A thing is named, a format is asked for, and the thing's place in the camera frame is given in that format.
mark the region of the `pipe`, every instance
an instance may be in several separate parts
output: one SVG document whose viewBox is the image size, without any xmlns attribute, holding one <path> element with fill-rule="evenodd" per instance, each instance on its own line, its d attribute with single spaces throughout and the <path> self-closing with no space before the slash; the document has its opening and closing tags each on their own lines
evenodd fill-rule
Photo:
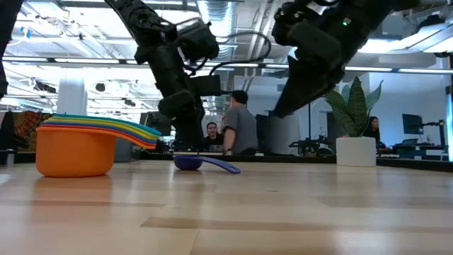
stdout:
<svg viewBox="0 0 453 255">
<path fill-rule="evenodd" d="M 260 12 L 260 15 L 258 16 L 258 21 L 256 22 L 255 28 L 253 29 L 255 32 L 261 31 L 261 24 L 263 23 L 264 14 L 265 14 L 267 5 L 268 5 L 268 3 L 266 1 L 261 1 L 260 8 L 258 9 L 258 11 Z M 255 48 L 257 39 L 258 39 L 258 35 L 252 36 L 252 41 L 250 42 L 250 46 L 248 47 L 247 59 L 250 59 L 252 57 L 253 49 Z"/>
<path fill-rule="evenodd" d="M 265 35 L 268 34 L 268 31 L 270 30 L 270 27 L 274 22 L 274 13 L 277 12 L 279 3 L 280 3 L 280 1 L 277 1 L 277 0 L 271 3 L 268 19 L 262 30 L 262 33 Z M 264 42 L 265 42 L 264 38 L 260 38 L 260 41 L 258 42 L 258 46 L 255 51 L 255 57 L 258 57 L 261 54 L 261 50 L 263 50 Z"/>
<path fill-rule="evenodd" d="M 248 78 L 248 84 L 247 84 L 247 87 L 245 89 L 245 92 L 248 92 L 248 90 L 250 89 L 250 86 L 253 83 L 253 80 L 255 79 L 255 77 L 256 77 L 256 68 L 253 68 L 252 75 Z"/>
<path fill-rule="evenodd" d="M 79 26 L 79 31 L 82 33 L 82 35 L 85 35 L 88 40 L 90 40 L 94 45 L 102 48 L 105 50 L 105 53 L 113 58 L 113 59 L 116 59 L 117 57 L 109 50 L 107 49 L 104 45 L 100 44 L 84 27 L 82 27 L 81 25 Z"/>
<path fill-rule="evenodd" d="M 234 11 L 236 4 L 230 1 L 197 1 L 198 8 L 204 22 L 211 21 L 211 31 L 219 36 L 217 42 L 225 43 L 227 35 L 233 33 Z M 219 46 L 219 61 L 229 61 L 232 59 L 233 48 Z"/>
</svg>

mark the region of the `gray t-shirt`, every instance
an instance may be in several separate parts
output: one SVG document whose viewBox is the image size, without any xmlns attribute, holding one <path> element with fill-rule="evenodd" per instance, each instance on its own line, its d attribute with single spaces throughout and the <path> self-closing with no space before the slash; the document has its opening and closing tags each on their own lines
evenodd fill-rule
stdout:
<svg viewBox="0 0 453 255">
<path fill-rule="evenodd" d="M 237 106 L 226 113 L 225 128 L 232 128 L 236 131 L 233 147 L 233 154 L 239 154 L 245 149 L 258 148 L 258 137 L 256 134 L 256 120 L 247 107 Z"/>
</svg>

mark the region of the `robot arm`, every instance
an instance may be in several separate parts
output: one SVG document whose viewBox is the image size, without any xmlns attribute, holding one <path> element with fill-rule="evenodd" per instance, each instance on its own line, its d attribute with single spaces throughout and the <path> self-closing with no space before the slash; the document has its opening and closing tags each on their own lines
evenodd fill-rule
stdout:
<svg viewBox="0 0 453 255">
<path fill-rule="evenodd" d="M 273 36 L 296 47 L 289 78 L 274 113 L 284 117 L 324 95 L 344 76 L 346 64 L 392 11 L 420 0 L 295 0 L 275 14 Z"/>
<path fill-rule="evenodd" d="M 156 87 L 162 93 L 159 111 L 172 120 L 177 145 L 181 149 L 202 149 L 201 121 L 205 114 L 201 96 L 220 96 L 218 76 L 190 78 L 179 50 L 191 62 L 214 59 L 219 54 L 209 24 L 200 19 L 177 30 L 177 25 L 159 15 L 140 0 L 105 0 L 121 17 L 138 48 L 138 64 L 148 62 Z"/>
</svg>

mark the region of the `white planter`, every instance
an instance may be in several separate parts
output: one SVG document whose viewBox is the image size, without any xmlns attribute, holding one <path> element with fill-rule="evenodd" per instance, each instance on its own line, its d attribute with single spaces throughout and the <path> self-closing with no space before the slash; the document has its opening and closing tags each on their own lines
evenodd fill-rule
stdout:
<svg viewBox="0 0 453 255">
<path fill-rule="evenodd" d="M 338 166 L 376 166 L 376 140 L 371 137 L 337 138 Z"/>
</svg>

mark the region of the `man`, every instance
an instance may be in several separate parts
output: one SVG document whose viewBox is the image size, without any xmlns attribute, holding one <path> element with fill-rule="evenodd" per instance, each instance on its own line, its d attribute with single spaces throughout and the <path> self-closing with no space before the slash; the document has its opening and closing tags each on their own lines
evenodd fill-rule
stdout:
<svg viewBox="0 0 453 255">
<path fill-rule="evenodd" d="M 223 145 L 224 144 L 224 137 L 217 132 L 217 124 L 216 123 L 208 123 L 206 125 L 207 129 L 207 136 L 205 137 L 205 141 L 203 144 L 205 145 L 205 149 L 209 151 L 210 145 Z"/>
<path fill-rule="evenodd" d="M 5 70 L 3 68 L 3 55 L 6 46 L 11 39 L 14 23 L 21 10 L 23 0 L 0 0 L 0 99 L 6 95 L 8 82 L 6 82 Z"/>
<path fill-rule="evenodd" d="M 225 155 L 254 156 L 258 148 L 255 116 L 248 111 L 245 91 L 232 91 L 224 128 Z"/>
</svg>

